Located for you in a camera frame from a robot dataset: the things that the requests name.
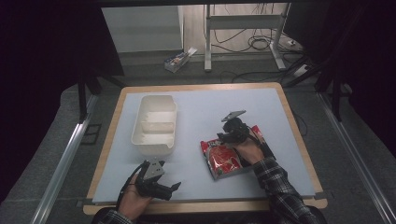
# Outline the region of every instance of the wooden table edge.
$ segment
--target wooden table edge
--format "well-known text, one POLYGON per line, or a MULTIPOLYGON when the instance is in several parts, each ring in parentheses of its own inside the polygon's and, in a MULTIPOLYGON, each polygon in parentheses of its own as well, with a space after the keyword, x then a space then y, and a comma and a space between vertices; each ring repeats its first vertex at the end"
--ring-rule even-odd
MULTIPOLYGON (((95 173, 92 178, 92 182, 90 185, 90 188, 88 190, 87 194, 87 199, 92 199, 94 193, 96 192, 97 185, 100 181, 100 178, 103 174, 107 157, 111 149, 111 145, 113 143, 113 137, 115 134, 115 131, 117 129, 117 125, 120 120, 120 114, 122 112, 123 108, 123 103, 125 102, 126 95, 128 93, 134 93, 134 92, 158 92, 158 91, 222 91, 222 90, 245 90, 245 89, 263 89, 263 88, 274 88, 276 89, 276 92, 278 94, 278 97, 280 99, 280 102, 282 103, 282 106, 285 110, 286 116, 288 118, 291 130, 293 132, 293 135, 296 139, 297 145, 300 149, 300 153, 302 155, 302 158, 304 160, 305 167, 310 175, 315 193, 320 193, 323 192, 323 188, 320 185, 320 182, 318 181, 318 176, 315 171, 315 168, 313 166, 313 163, 309 157, 309 154, 306 150, 305 143, 303 138, 301 137, 300 131, 298 129, 298 126, 294 120, 294 117, 291 113, 289 103, 287 101, 286 95, 282 90, 282 87, 280 86, 279 83, 276 82, 267 82, 267 83, 243 83, 243 84, 208 84, 208 85, 180 85, 180 86, 146 86, 146 87, 126 87, 123 88, 119 100, 116 105, 116 109, 113 113, 112 120, 110 122, 110 126, 107 131, 106 139, 104 142, 104 145, 102 147, 102 152, 99 157, 98 163, 96 165, 95 173)), ((315 200, 314 198, 312 199, 307 199, 304 200, 304 202, 308 205, 314 205, 317 208, 324 208, 327 206, 327 200, 326 199, 320 199, 320 200, 315 200)), ((267 201, 245 201, 245 202, 218 202, 218 203, 172 203, 171 210, 169 210, 169 206, 166 206, 166 203, 153 203, 148 207, 148 210, 145 212, 145 214, 171 214, 171 213, 189 213, 189 212, 198 212, 199 208, 206 210, 206 206, 212 206, 215 205, 216 208, 218 208, 217 212, 220 212, 219 209, 221 208, 221 211, 224 209, 229 208, 230 211, 252 211, 252 210, 247 210, 247 208, 253 209, 253 211, 261 211, 261 210, 268 210, 268 205, 265 205, 268 203, 267 201), (186 208, 184 209, 178 209, 178 211, 175 209, 175 204, 184 204, 186 208)), ((84 205, 83 210, 84 213, 87 215, 93 215, 95 214, 99 209, 102 207, 107 207, 111 205, 84 205)))

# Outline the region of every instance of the white plastic container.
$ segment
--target white plastic container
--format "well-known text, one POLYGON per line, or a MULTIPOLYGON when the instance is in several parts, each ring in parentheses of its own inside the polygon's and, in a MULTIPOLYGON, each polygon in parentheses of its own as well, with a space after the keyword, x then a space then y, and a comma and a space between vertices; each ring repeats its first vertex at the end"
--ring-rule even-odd
POLYGON ((166 156, 173 152, 177 105, 171 95, 142 98, 131 141, 146 156, 166 156))

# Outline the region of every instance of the box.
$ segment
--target box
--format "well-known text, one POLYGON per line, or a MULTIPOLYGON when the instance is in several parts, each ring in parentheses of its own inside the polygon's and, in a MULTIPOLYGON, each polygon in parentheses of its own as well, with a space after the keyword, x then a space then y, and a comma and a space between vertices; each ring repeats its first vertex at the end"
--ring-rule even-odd
POLYGON ((175 56, 172 56, 164 61, 165 69, 175 73, 181 66, 183 66, 191 57, 193 53, 195 53, 197 49, 190 48, 189 51, 181 52, 175 56))
POLYGON ((173 152, 177 105, 171 95, 147 95, 139 106, 131 142, 145 156, 173 152))

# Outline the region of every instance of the hand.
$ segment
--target hand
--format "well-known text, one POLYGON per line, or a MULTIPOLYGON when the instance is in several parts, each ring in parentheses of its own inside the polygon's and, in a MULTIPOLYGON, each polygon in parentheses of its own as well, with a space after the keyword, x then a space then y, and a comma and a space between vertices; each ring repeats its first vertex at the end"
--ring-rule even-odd
MULTIPOLYGON (((264 142, 264 139, 262 136, 258 133, 254 133, 253 131, 250 130, 249 134, 253 136, 254 138, 259 138, 259 141, 262 143, 264 142)), ((254 164, 258 161, 262 161, 264 159, 264 154, 262 153, 262 150, 260 149, 257 144, 248 138, 245 142, 233 145, 233 148, 235 148, 239 154, 250 164, 254 164)))
POLYGON ((131 179, 131 184, 125 190, 125 193, 121 199, 119 212, 130 220, 137 219, 146 209, 151 202, 151 197, 142 197, 137 193, 137 189, 134 186, 137 175, 131 179))

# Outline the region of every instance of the plaid sleeve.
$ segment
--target plaid sleeve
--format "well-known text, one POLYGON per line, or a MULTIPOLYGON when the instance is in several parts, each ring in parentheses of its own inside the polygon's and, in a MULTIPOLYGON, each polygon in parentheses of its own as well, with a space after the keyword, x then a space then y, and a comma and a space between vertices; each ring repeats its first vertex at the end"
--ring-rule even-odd
POLYGON ((274 158, 265 158, 254 164, 253 168, 260 187, 269 196, 279 223, 319 223, 289 182, 288 173, 274 158))
POLYGON ((99 224, 133 224, 133 222, 117 211, 110 210, 99 224))

